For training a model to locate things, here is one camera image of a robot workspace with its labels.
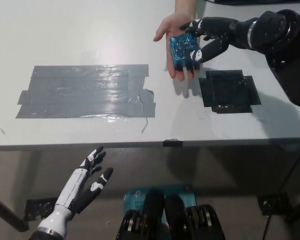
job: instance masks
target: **table leg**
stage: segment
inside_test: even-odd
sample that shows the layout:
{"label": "table leg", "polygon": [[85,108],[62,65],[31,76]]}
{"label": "table leg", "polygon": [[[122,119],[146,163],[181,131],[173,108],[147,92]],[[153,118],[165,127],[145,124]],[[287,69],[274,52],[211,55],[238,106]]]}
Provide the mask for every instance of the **table leg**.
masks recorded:
{"label": "table leg", "polygon": [[300,202],[292,209],[292,212],[288,214],[285,221],[288,223],[293,223],[300,218]]}
{"label": "table leg", "polygon": [[13,211],[11,211],[1,201],[0,201],[0,218],[5,220],[8,224],[10,224],[19,232],[25,232],[29,230],[28,222],[20,219]]}

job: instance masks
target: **floor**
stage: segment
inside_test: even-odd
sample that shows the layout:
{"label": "floor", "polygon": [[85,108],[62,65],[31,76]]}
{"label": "floor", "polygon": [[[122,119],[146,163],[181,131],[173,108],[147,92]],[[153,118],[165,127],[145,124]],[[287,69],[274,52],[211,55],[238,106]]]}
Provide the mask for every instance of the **floor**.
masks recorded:
{"label": "floor", "polygon": [[[111,166],[114,173],[100,197],[70,222],[67,239],[114,239],[124,214],[122,196],[130,188],[192,183],[197,202],[215,208],[227,240],[261,240],[267,217],[261,215],[256,195],[278,191],[298,156],[294,149],[107,149],[102,167]],[[72,171],[91,151],[0,152],[0,200],[23,217],[27,199],[59,195]],[[300,201],[300,163],[284,190],[293,203]],[[38,224],[32,221],[30,231],[18,233],[0,219],[0,240],[28,239]],[[266,239],[300,240],[300,220],[286,225],[282,217],[273,217]]]}

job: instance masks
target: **blue box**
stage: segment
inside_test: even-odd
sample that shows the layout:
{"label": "blue box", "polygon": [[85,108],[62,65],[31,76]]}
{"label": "blue box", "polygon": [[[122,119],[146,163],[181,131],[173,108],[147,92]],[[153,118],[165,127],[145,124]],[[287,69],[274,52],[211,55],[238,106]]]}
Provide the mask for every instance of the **blue box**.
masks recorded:
{"label": "blue box", "polygon": [[184,67],[193,68],[190,53],[199,49],[197,38],[190,33],[170,37],[170,53],[174,69],[182,71]]}

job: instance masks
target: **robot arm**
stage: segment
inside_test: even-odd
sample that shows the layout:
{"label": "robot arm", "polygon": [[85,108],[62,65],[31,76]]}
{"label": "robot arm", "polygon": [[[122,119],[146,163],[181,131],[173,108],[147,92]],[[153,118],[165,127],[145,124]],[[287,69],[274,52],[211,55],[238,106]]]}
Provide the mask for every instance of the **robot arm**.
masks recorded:
{"label": "robot arm", "polygon": [[67,223],[72,220],[75,214],[81,213],[100,194],[113,172],[113,168],[109,167],[96,182],[83,192],[87,179],[101,170],[101,167],[96,165],[101,163],[106,155],[106,152],[102,152],[102,150],[102,146],[95,149],[74,170],[55,203],[54,211],[41,221],[30,240],[65,239]]}
{"label": "robot arm", "polygon": [[266,11],[258,18],[238,21],[224,17],[204,17],[180,27],[205,41],[193,51],[196,63],[207,62],[225,52],[229,45],[265,55],[268,66],[289,100],[300,106],[300,15],[292,10]]}

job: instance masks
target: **black cable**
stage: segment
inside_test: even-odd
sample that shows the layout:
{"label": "black cable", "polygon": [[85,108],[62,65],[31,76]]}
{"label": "black cable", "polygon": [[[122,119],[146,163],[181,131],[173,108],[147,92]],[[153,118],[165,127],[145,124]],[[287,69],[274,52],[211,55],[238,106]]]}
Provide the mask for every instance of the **black cable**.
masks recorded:
{"label": "black cable", "polygon": [[243,5],[256,5],[256,4],[280,4],[280,3],[286,3],[288,0],[255,0],[255,2],[247,2],[247,1],[242,1],[242,2],[214,2],[213,0],[205,0],[208,3],[212,4],[219,4],[219,5],[227,5],[227,6],[243,6]]}
{"label": "black cable", "polygon": [[[287,176],[284,178],[283,180],[283,183],[281,184],[280,188],[279,188],[279,191],[278,191],[278,194],[281,193],[281,191],[284,189],[285,185],[287,184],[291,174],[293,173],[293,171],[296,169],[298,163],[300,162],[300,153],[297,157],[297,159],[295,160],[293,166],[291,167],[289,173],[287,174]],[[268,228],[269,228],[269,225],[270,225],[270,220],[271,220],[271,216],[268,216],[268,219],[266,221],[266,224],[265,224],[265,228],[264,228],[264,231],[263,231],[263,236],[262,236],[262,240],[265,240],[266,239],[266,236],[267,236],[267,232],[268,232]]]}

